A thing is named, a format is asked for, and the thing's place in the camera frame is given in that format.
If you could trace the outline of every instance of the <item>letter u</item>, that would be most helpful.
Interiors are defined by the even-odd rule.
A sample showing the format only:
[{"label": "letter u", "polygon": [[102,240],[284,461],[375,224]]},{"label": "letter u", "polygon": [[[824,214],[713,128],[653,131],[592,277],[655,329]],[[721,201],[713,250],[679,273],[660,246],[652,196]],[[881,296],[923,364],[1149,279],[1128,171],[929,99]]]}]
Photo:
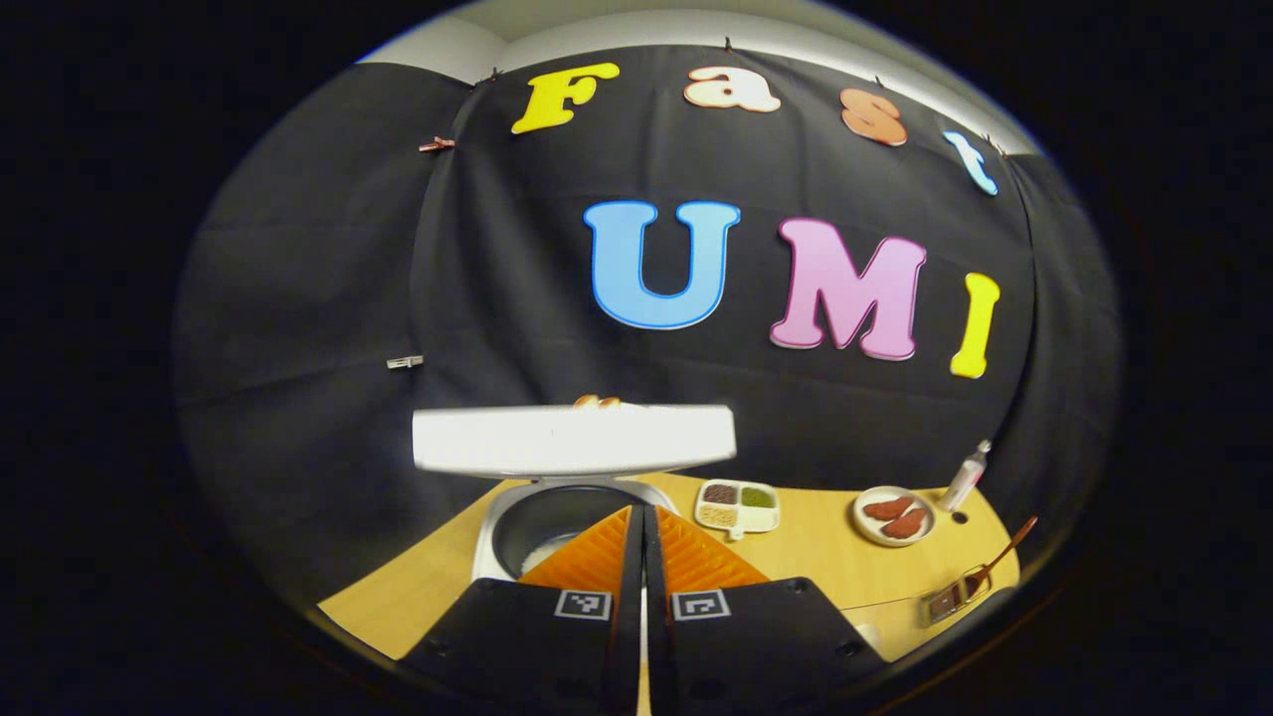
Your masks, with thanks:
[{"label": "letter u", "polygon": [[644,201],[605,201],[583,213],[592,227],[592,292],[601,310],[629,326],[676,330],[707,319],[724,293],[726,234],[738,223],[737,206],[687,201],[676,218],[690,227],[690,280],[672,296],[654,293],[642,280],[645,227],[658,209]]}]

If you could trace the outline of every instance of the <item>black curtain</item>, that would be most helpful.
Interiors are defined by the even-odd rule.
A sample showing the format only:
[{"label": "black curtain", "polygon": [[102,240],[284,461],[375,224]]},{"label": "black curtain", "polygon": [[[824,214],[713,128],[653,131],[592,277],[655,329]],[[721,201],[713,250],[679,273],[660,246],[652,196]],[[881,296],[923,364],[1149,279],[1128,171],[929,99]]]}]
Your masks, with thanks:
[{"label": "black curtain", "polygon": [[[565,125],[510,134],[527,80],[615,62]],[[701,66],[760,73],[783,106],[704,108]],[[839,93],[901,112],[885,147],[848,130]],[[980,191],[942,131],[985,159]],[[453,150],[421,155],[433,135]],[[643,279],[689,279],[686,201],[737,206],[724,293],[681,330],[622,325],[592,293],[592,229],[608,200],[653,204]],[[787,218],[836,227],[861,271],[885,237],[927,250],[914,357],[869,358],[830,335],[779,348]],[[1001,288],[988,369],[950,373],[964,276]],[[636,403],[733,408],[738,457],[693,470],[782,487],[946,484],[995,440],[983,490],[1012,529],[1059,535],[1092,484],[1116,406],[1122,347],[1095,232],[1049,162],[1003,158],[970,130],[873,82],[756,52],[629,47],[522,68],[470,88],[387,64],[349,69],[267,135],[196,237],[176,319],[178,395],[214,508],[298,603],[393,558],[491,484],[411,464],[410,413],[430,406]],[[388,371],[390,358],[424,363]],[[1029,561],[1035,538],[1023,545]]]}]

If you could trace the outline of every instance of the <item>foam letter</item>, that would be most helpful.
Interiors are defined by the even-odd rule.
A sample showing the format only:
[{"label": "foam letter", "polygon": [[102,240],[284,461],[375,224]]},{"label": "foam letter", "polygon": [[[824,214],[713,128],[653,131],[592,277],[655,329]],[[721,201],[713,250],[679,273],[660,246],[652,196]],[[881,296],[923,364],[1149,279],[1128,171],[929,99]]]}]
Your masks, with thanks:
[{"label": "foam letter", "polygon": [[689,201],[676,218],[690,227],[690,280],[685,290],[663,296],[640,276],[645,227],[658,210],[644,201],[605,201],[583,213],[592,227],[592,293],[601,310],[620,324],[673,330],[707,319],[724,292],[726,233],[742,214],[719,201]]},{"label": "foam letter", "polygon": [[849,345],[875,308],[875,322],[862,336],[862,352],[881,361],[905,361],[915,354],[910,326],[919,268],[928,256],[923,246],[905,238],[885,238],[858,275],[831,224],[787,219],[778,233],[792,245],[792,288],[787,316],[769,329],[770,340],[784,348],[821,344],[822,329],[813,316],[821,297],[836,348]]},{"label": "foam letter", "polygon": [[943,131],[942,136],[945,136],[946,141],[953,144],[955,149],[959,150],[960,159],[964,159],[964,168],[967,169],[969,176],[973,177],[976,186],[980,186],[981,191],[989,194],[990,196],[998,194],[998,185],[995,185],[994,180],[985,175],[985,168],[981,166],[985,163],[985,158],[981,157],[981,153],[974,149],[973,145],[967,143],[967,139],[957,131]]},{"label": "foam letter", "polygon": [[892,102],[862,89],[845,89],[840,92],[840,104],[844,104],[840,118],[854,134],[889,147],[906,143],[906,127],[897,121],[901,112]]},{"label": "foam letter", "polygon": [[951,373],[979,378],[985,375],[985,343],[990,339],[990,316],[999,299],[999,284],[988,275],[969,274],[964,285],[967,287],[967,326],[964,344],[951,358]]},{"label": "foam letter", "polygon": [[531,101],[526,104],[526,115],[513,122],[513,134],[523,134],[544,127],[564,125],[574,117],[574,112],[561,104],[570,99],[575,106],[592,99],[597,92],[597,80],[614,79],[619,76],[619,65],[602,62],[586,68],[574,68],[559,73],[549,73],[531,79],[527,84],[533,87]]},{"label": "foam letter", "polygon": [[[726,79],[717,79],[721,75]],[[700,82],[685,88],[685,98],[699,107],[742,107],[752,112],[773,112],[783,104],[769,93],[765,78],[742,68],[699,68],[690,71],[690,79]]]}]

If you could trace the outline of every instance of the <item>pink letter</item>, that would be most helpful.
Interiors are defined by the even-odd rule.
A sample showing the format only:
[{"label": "pink letter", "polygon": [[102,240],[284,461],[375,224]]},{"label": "pink letter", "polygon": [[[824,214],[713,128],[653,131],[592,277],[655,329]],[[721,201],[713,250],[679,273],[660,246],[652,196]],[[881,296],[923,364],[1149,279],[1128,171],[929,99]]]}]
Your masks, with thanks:
[{"label": "pink letter", "polygon": [[919,268],[927,257],[923,246],[905,238],[885,238],[858,275],[831,224],[787,219],[778,233],[792,245],[792,288],[787,316],[769,329],[770,340],[783,348],[813,348],[822,343],[822,329],[813,316],[821,297],[836,348],[849,345],[875,308],[875,324],[862,336],[862,352],[881,361],[905,361],[915,354],[910,326]]}]

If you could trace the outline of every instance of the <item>meat slice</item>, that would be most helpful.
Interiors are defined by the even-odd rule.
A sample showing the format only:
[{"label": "meat slice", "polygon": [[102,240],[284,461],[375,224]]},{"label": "meat slice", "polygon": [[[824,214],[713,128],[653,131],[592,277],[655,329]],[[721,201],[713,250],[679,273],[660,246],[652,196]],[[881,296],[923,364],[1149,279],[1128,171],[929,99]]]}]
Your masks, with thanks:
[{"label": "meat slice", "polygon": [[919,531],[920,525],[924,524],[924,511],[920,508],[914,508],[906,512],[901,517],[889,522],[880,529],[887,536],[892,539],[906,539],[914,536]]},{"label": "meat slice", "polygon": [[913,497],[899,497],[897,499],[890,499],[889,502],[872,502],[862,508],[862,512],[867,517],[875,517],[876,520],[883,520],[890,522],[901,517],[903,512],[906,511],[910,505],[915,502]]}]

